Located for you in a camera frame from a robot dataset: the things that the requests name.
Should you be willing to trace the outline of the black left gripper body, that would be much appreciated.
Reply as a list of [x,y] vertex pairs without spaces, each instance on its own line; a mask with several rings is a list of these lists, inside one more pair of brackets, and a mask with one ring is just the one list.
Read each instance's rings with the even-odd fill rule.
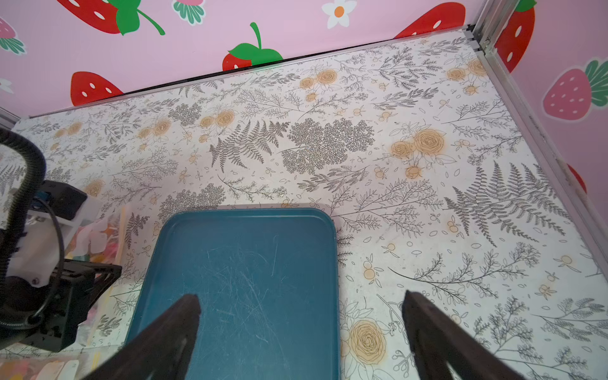
[[115,264],[67,260],[61,273],[52,272],[51,281],[59,282],[54,294],[50,285],[35,288],[19,277],[9,277],[1,306],[1,348],[19,343],[60,352],[72,345],[91,307],[121,272]]

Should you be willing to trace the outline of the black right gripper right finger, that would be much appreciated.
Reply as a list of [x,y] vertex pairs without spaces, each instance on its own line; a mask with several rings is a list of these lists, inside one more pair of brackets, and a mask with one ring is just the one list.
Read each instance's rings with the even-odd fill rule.
[[421,379],[521,379],[419,292],[407,291],[402,318]]

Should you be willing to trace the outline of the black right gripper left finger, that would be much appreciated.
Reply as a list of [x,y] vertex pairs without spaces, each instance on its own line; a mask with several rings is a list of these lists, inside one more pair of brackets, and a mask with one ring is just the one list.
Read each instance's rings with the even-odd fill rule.
[[186,294],[87,379],[184,379],[200,323],[200,301]]

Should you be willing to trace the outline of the ziploc bag with yellow duck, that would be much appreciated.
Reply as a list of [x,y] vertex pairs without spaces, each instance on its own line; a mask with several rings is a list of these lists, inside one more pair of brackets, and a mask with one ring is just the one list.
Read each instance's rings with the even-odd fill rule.
[[[66,257],[79,264],[121,264],[126,231],[126,212],[94,222],[85,221],[66,244]],[[110,291],[105,291],[77,326],[75,341],[53,352],[25,344],[1,351],[2,379],[76,379],[95,369],[120,348],[114,333],[121,318],[112,316]]]

